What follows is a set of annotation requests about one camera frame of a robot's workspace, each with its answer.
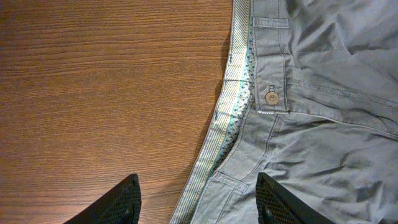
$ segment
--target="gray fabric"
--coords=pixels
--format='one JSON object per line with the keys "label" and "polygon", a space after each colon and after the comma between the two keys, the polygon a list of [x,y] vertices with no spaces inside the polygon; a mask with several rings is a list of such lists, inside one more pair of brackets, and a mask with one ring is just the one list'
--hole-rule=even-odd
{"label": "gray fabric", "polygon": [[257,223],[259,172],[336,223],[398,220],[397,3],[252,1],[255,100],[192,223]]}

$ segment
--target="wooden table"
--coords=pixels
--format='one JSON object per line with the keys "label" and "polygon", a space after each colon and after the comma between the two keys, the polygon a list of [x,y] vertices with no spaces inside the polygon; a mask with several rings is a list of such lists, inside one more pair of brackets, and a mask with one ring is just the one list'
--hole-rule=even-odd
{"label": "wooden table", "polygon": [[167,223],[221,91],[231,0],[1,3],[0,223],[62,223],[132,173]]}

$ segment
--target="gray pants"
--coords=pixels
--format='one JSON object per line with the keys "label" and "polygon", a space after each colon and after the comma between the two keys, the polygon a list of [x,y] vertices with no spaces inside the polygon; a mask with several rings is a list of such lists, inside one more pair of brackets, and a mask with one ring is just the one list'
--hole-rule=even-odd
{"label": "gray pants", "polygon": [[[333,222],[398,220],[398,2],[245,2],[234,2],[223,92],[171,223],[257,223],[259,172]],[[217,145],[233,133],[222,116],[238,116],[230,149]]]}

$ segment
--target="black object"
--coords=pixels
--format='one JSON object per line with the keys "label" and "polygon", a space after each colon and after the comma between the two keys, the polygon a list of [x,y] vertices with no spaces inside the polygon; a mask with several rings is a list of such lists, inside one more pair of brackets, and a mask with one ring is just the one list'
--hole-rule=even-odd
{"label": "black object", "polygon": [[259,224],[334,224],[266,173],[257,177],[256,203]]}
{"label": "black object", "polygon": [[138,175],[131,174],[65,224],[137,224],[140,211]]}

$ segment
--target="button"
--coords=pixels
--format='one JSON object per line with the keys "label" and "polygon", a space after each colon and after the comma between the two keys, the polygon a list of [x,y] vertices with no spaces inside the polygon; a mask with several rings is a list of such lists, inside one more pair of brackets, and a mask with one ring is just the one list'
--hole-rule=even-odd
{"label": "button", "polygon": [[269,105],[276,105],[279,101],[279,95],[276,92],[269,92],[266,94],[266,101]]}

